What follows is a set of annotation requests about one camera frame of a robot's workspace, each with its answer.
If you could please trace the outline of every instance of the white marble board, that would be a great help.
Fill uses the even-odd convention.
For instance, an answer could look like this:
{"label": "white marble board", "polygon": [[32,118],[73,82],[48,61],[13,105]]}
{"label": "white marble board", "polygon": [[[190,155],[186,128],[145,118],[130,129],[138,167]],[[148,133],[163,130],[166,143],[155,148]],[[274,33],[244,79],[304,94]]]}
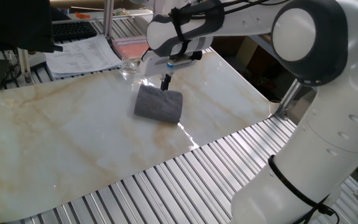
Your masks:
{"label": "white marble board", "polygon": [[177,71],[179,124],[133,115],[141,84],[119,70],[0,91],[0,222],[72,201],[267,118],[276,108],[211,52]]}

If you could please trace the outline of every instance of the clear glass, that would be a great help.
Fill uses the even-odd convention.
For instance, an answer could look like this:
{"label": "clear glass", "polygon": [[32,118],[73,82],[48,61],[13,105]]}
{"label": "clear glass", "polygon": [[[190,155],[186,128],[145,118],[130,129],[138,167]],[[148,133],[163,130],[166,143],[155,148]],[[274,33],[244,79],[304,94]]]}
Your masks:
{"label": "clear glass", "polygon": [[135,74],[139,58],[122,58],[121,73],[124,76]]}

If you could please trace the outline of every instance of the paper document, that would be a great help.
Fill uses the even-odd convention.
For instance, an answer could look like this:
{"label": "paper document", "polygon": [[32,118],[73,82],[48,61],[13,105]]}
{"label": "paper document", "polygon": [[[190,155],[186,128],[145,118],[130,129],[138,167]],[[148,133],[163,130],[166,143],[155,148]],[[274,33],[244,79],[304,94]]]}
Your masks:
{"label": "paper document", "polygon": [[95,72],[121,63],[103,35],[60,46],[63,52],[46,53],[47,65],[54,76]]}

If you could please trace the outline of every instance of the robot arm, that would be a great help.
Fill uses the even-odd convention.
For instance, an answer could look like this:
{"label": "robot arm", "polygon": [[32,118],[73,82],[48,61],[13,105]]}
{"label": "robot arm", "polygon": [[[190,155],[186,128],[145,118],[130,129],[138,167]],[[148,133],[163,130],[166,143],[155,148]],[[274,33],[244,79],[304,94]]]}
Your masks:
{"label": "robot arm", "polygon": [[[193,56],[193,52],[207,49],[214,36],[268,33],[278,11],[288,0],[238,1],[233,6],[219,7],[231,2],[207,0],[199,4],[187,4],[178,11],[176,20],[172,14],[156,15],[147,28],[147,42],[152,50],[142,58],[141,72],[156,75],[192,66],[198,59]],[[238,7],[246,8],[231,12]],[[203,16],[189,16],[195,12],[206,13]]]}
{"label": "robot arm", "polygon": [[300,83],[319,86],[318,93],[293,136],[272,159],[275,167],[265,166],[233,196],[231,223],[299,223],[313,206],[295,195],[274,169],[318,203],[358,166],[358,0],[255,4],[226,15],[253,3],[224,9],[219,4],[207,0],[185,6],[179,13],[187,17],[176,21],[156,16],[147,29],[151,50],[142,57],[140,70],[155,75],[192,66],[199,58],[194,52],[209,47],[212,36],[271,31],[279,62]]}

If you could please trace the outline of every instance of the monitor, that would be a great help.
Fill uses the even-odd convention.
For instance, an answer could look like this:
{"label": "monitor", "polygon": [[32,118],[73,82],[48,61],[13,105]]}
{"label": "monitor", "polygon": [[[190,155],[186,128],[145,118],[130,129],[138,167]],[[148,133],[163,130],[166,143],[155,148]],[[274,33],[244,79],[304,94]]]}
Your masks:
{"label": "monitor", "polygon": [[28,51],[62,51],[53,44],[49,0],[0,0],[0,43]]}

